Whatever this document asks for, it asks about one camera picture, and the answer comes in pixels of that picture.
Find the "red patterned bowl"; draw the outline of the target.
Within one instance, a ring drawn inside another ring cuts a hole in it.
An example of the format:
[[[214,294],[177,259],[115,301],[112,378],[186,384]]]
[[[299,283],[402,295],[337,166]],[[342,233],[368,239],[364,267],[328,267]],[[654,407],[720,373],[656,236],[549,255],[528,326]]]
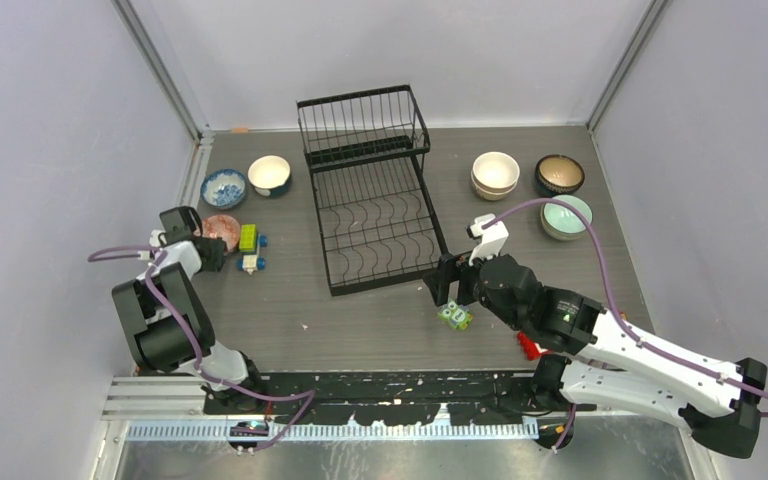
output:
[[[216,214],[202,221],[201,235],[206,238],[221,239],[225,243],[225,252],[238,250],[242,227],[230,215]]]

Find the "blue white patterned bowl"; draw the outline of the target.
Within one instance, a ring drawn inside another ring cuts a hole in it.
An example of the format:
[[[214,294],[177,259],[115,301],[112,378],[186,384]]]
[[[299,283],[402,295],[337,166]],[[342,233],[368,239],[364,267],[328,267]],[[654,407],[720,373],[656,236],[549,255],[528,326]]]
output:
[[[200,197],[218,210],[230,210],[240,205],[247,196],[247,180],[238,170],[225,168],[208,174],[200,187]]]

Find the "black wire dish rack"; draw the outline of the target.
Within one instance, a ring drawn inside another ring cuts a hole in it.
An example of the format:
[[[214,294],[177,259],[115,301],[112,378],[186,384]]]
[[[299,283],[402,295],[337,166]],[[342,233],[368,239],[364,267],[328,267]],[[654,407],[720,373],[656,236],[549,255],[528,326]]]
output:
[[[422,278],[446,251],[425,176],[428,128],[408,84],[296,104],[329,291]]]

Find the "mint green bowl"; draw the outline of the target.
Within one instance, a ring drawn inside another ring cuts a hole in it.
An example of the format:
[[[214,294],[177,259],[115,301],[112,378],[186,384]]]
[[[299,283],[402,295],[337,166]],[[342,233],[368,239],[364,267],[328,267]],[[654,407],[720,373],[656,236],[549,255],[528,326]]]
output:
[[[574,207],[588,224],[593,221],[592,210],[584,200],[574,195],[557,195],[553,200]],[[572,241],[587,235],[582,220],[568,208],[555,203],[546,203],[541,207],[540,220],[544,231],[556,240]]]

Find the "cream bowl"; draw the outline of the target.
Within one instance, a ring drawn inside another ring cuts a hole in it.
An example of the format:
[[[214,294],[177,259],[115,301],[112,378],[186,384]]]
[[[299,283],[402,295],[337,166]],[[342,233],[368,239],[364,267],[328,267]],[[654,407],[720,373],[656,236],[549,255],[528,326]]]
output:
[[[501,193],[514,188],[520,178],[520,166],[510,155],[486,152],[479,155],[471,167],[474,183],[484,190]]]
[[[511,188],[501,192],[485,190],[477,184],[473,184],[472,189],[479,198],[486,201],[495,202],[508,197],[516,189],[516,186],[512,186]]]

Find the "dark teal bowl white foot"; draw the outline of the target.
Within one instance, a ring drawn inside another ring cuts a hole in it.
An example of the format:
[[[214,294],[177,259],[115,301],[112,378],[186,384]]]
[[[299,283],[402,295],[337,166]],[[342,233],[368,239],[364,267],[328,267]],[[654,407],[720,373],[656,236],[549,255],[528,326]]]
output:
[[[254,191],[264,197],[286,194],[292,183],[289,162],[277,155],[267,155],[255,160],[248,169],[248,180]]]

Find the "brown rimmed bowl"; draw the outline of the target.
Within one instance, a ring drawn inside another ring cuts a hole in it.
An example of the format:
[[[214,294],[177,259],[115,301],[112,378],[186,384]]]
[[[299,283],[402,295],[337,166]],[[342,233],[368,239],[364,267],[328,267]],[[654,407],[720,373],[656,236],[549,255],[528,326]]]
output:
[[[548,155],[541,158],[534,170],[557,195],[573,194],[586,179],[583,167],[573,158],[564,155]]]

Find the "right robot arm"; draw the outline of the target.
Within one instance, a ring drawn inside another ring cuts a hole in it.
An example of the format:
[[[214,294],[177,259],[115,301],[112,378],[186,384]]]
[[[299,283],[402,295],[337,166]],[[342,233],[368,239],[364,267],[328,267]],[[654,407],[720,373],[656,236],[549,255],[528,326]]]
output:
[[[457,304],[479,303],[544,349],[527,383],[537,407],[634,412],[683,429],[719,454],[752,455],[767,377],[762,362],[710,359],[650,337],[593,299],[542,284],[509,255],[470,262],[445,254],[423,281],[436,306],[457,283]]]

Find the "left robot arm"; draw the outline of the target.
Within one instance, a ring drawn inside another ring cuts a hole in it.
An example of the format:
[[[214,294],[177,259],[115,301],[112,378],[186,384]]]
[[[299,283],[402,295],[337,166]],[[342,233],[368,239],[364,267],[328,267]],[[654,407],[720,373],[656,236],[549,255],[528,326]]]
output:
[[[111,247],[89,257],[92,262],[136,259],[146,264],[143,273],[111,291],[137,367],[198,378],[221,404],[244,414],[258,412],[267,389],[256,365],[217,340],[192,284],[198,273],[221,270],[225,242],[203,236],[202,220],[192,207],[174,207],[159,218],[162,228],[148,244]]]

